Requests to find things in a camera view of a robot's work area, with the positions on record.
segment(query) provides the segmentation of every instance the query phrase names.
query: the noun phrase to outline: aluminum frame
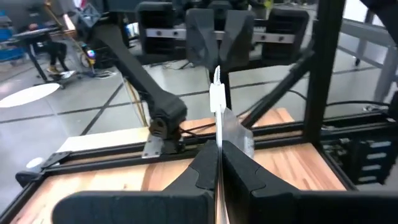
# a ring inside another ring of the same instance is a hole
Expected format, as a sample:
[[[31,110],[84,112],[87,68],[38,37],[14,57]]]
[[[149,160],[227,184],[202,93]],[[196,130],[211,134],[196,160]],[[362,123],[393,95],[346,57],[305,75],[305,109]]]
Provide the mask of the aluminum frame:
[[[306,104],[305,120],[303,122],[291,122],[252,128],[255,137],[270,134],[289,133],[284,137],[273,137],[255,140],[256,149],[267,149],[293,144],[311,143],[320,153],[322,158],[335,173],[337,178],[348,190],[356,190],[355,185],[347,178],[336,162],[323,150],[322,143],[338,141],[341,138],[361,139],[366,137],[381,138],[398,134],[398,124],[389,121],[384,111],[370,112],[366,114],[354,114],[335,118],[323,118],[331,73],[334,63],[337,38],[344,8],[344,0],[321,0],[318,7],[318,19],[316,20],[316,36],[314,51],[319,56],[317,63],[310,72],[308,87],[308,101]],[[207,140],[215,139],[215,134],[203,134],[185,138],[184,144],[194,146],[203,144]],[[33,196],[36,190],[47,177],[53,175],[71,174],[89,170],[109,169],[155,162],[175,161],[193,158],[198,152],[197,148],[189,149],[180,154],[161,155],[157,158],[142,159],[140,156],[129,156],[103,161],[86,162],[81,164],[65,164],[68,161],[96,158],[131,152],[141,152],[144,143],[125,146],[104,147],[81,152],[70,152],[60,161],[59,166],[46,167],[41,176],[29,182],[22,192],[14,199],[0,216],[0,223],[9,223],[23,208],[26,202]]]

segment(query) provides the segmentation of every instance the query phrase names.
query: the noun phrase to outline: gray floor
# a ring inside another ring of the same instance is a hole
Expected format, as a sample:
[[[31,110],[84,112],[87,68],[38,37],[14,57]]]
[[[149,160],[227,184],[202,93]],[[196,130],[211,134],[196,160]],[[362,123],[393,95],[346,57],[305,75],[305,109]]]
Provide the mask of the gray floor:
[[[356,70],[353,62],[350,55],[337,51],[329,102],[373,98],[380,69],[362,63]],[[212,116],[206,70],[201,67],[173,69],[183,63],[175,62],[169,69],[161,66],[145,68],[163,89],[181,97],[188,107],[187,119]],[[231,73],[235,114],[270,92],[288,71],[289,66],[277,66]],[[0,99],[40,83],[36,74],[30,62],[0,70]],[[0,211],[21,190],[14,175],[24,170],[31,159],[48,157],[70,136],[142,126],[126,89],[120,88],[122,82],[120,74],[105,80],[86,77],[42,100],[15,108],[0,108]],[[306,95],[307,85],[305,77],[293,89]],[[287,108],[295,120],[303,120],[305,102],[297,95],[287,93],[275,105],[275,108],[281,107]],[[333,106],[327,109],[325,116],[360,113],[362,108],[362,105]],[[387,186],[372,186],[370,189],[397,189],[397,179],[395,170]]]

